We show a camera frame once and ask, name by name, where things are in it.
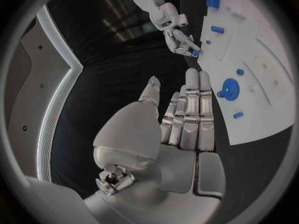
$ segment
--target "led light strip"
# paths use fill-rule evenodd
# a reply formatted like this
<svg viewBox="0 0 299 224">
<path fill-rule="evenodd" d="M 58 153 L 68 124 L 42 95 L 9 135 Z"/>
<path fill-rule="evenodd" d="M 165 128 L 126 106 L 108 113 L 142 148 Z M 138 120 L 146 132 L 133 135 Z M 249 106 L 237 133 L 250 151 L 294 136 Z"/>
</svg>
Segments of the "led light strip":
<svg viewBox="0 0 299 224">
<path fill-rule="evenodd" d="M 38 137 L 36 155 L 37 176 L 40 180 L 51 182 L 51 147 L 58 121 L 57 118 L 53 117 L 60 115 L 70 91 L 83 70 L 83 66 L 58 31 L 46 6 L 38 12 L 37 19 L 52 45 L 70 66 L 70 70 L 61 80 L 51 98 Z"/>
</svg>

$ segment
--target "white robot forearm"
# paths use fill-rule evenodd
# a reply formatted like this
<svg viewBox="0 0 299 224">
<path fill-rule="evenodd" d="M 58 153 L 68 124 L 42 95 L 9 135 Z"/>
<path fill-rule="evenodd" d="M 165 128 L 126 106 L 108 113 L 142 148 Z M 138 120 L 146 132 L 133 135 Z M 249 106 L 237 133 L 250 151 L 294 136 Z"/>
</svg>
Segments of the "white robot forearm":
<svg viewBox="0 0 299 224">
<path fill-rule="evenodd" d="M 188 25 L 185 14 L 179 14 L 175 6 L 164 0 L 133 0 L 143 11 L 149 13 L 154 26 L 163 31 L 170 51 L 180 55 L 197 57 L 200 48 L 193 43 L 193 38 L 183 34 L 176 27 Z"/>
</svg>

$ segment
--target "robotic arm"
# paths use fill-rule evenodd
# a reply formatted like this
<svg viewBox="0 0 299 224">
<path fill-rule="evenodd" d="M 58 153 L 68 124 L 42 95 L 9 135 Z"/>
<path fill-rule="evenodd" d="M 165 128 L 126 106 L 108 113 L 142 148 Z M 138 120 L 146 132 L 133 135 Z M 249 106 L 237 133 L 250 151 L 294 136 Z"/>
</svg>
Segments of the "robotic arm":
<svg viewBox="0 0 299 224">
<path fill-rule="evenodd" d="M 170 51 L 180 55 L 198 57 L 200 48 L 193 42 L 193 37 L 186 36 L 177 27 L 187 26 L 185 14 L 179 14 L 175 6 L 164 0 L 133 0 L 149 18 L 155 27 L 163 31 Z"/>
</svg>

